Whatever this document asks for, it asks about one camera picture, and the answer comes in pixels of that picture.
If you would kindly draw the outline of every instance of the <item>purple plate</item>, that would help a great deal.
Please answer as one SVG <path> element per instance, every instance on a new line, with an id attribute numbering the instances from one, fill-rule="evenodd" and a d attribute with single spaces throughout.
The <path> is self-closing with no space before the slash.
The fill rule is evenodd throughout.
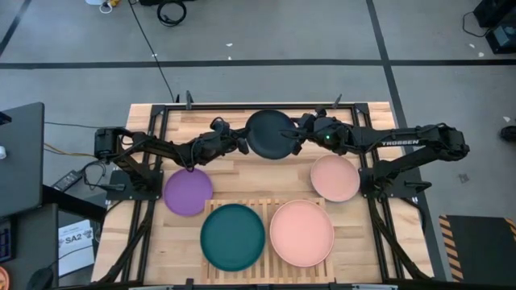
<path id="1" fill-rule="evenodd" d="M 176 214 L 193 216 L 204 210 L 204 203 L 213 196 L 213 185 L 207 174 L 186 169 L 172 174 L 163 190 L 164 203 Z"/>

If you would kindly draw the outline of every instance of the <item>power adapter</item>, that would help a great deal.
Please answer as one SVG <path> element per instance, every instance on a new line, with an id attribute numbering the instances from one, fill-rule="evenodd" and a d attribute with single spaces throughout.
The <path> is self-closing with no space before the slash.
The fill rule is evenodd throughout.
<path id="1" fill-rule="evenodd" d="M 82 172 L 72 170 L 71 172 L 68 172 L 65 176 L 61 177 L 52 187 L 64 193 L 74 184 L 76 184 L 82 178 L 82 176 Z"/>

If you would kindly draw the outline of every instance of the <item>plate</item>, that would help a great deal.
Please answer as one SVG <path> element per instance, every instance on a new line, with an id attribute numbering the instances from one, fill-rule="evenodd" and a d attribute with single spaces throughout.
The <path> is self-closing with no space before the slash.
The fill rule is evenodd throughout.
<path id="1" fill-rule="evenodd" d="M 330 254 L 335 234 L 324 209 L 311 201 L 296 200 L 276 211 L 270 237 L 274 250 L 284 261 L 297 267 L 312 267 Z"/>
<path id="2" fill-rule="evenodd" d="M 286 114 L 278 110 L 260 110 L 248 119 L 245 126 L 250 129 L 247 136 L 249 147 L 257 155 L 279 160 L 292 153 L 296 140 L 280 133 L 281 130 L 296 128 Z"/>
<path id="3" fill-rule="evenodd" d="M 223 205 L 210 213 L 202 225 L 202 253 L 223 271 L 250 267 L 260 258 L 264 245 L 264 224 L 244 205 Z"/>
<path id="4" fill-rule="evenodd" d="M 176 214 L 189 217 L 201 213 L 213 196 L 213 185 L 207 174 L 199 169 L 181 169 L 167 180 L 163 197 L 167 207 Z"/>
<path id="5" fill-rule="evenodd" d="M 325 155 L 315 161 L 310 170 L 315 191 L 329 201 L 347 201 L 360 189 L 360 175 L 345 157 Z"/>

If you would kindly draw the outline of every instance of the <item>concrete floor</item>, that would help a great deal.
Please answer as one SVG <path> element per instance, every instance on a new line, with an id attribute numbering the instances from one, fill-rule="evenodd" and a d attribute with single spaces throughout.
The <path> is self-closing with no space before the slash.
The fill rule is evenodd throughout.
<path id="1" fill-rule="evenodd" d="M 163 61 L 228 56 L 380 60 L 368 2 L 376 7 L 391 60 L 514 58 L 495 56 L 485 39 L 461 31 L 462 15 L 479 0 L 197 0 L 186 3 L 188 16 L 175 28 L 158 23 L 155 7 L 136 5 L 135 10 Z M 0 37 L 22 3 L 0 2 Z M 473 17 L 466 23 L 481 32 Z M 111 14 L 100 14 L 82 0 L 31 1 L 3 53 L 0 50 L 0 110 L 42 101 L 47 121 L 121 126 L 131 103 L 171 101 L 157 68 L 2 68 L 8 63 L 117 61 L 153 61 L 126 1 Z M 516 147 L 497 137 L 507 125 L 503 117 L 510 117 L 510 124 L 516 118 L 516 66 L 393 67 L 399 100 L 391 95 L 392 87 L 389 93 L 381 64 L 164 68 L 164 74 L 175 94 L 184 95 L 188 89 L 196 102 L 333 101 L 339 93 L 343 102 L 401 101 L 408 126 L 446 122 L 463 131 L 472 148 L 460 162 L 421 168 L 422 178 L 434 184 L 427 199 L 436 232 L 436 218 L 442 213 L 516 220 L 516 181 L 511 178 Z M 91 152 L 93 141 L 94 130 L 45 127 L 45 142 L 65 151 Z M 88 161 L 45 152 L 45 184 Z M 470 181 L 460 183 L 459 174 L 468 174 Z M 102 194 L 82 184 L 69 193 L 80 198 Z M 437 239 L 442 243 L 440 234 Z M 85 283 L 89 275 L 90 269 L 80 271 L 62 279 L 61 285 Z M 450 279 L 447 267 L 445 275 Z"/>

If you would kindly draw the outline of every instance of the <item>wooden dish rack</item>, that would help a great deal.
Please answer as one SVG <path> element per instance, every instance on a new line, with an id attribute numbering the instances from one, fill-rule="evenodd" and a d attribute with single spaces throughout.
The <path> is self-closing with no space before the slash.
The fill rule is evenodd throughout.
<path id="1" fill-rule="evenodd" d="M 306 198 L 325 209 L 323 198 Z M 202 284 L 317 284 L 335 282 L 331 254 L 320 264 L 313 267 L 295 267 L 275 252 L 269 238 L 270 222 L 275 212 L 285 204 L 287 199 L 254 200 L 208 200 L 205 218 L 218 207 L 228 204 L 246 205 L 253 209 L 262 219 L 265 227 L 265 247 L 261 257 L 251 267 L 237 272 L 221 271 L 211 265 L 204 255 L 201 261 Z"/>

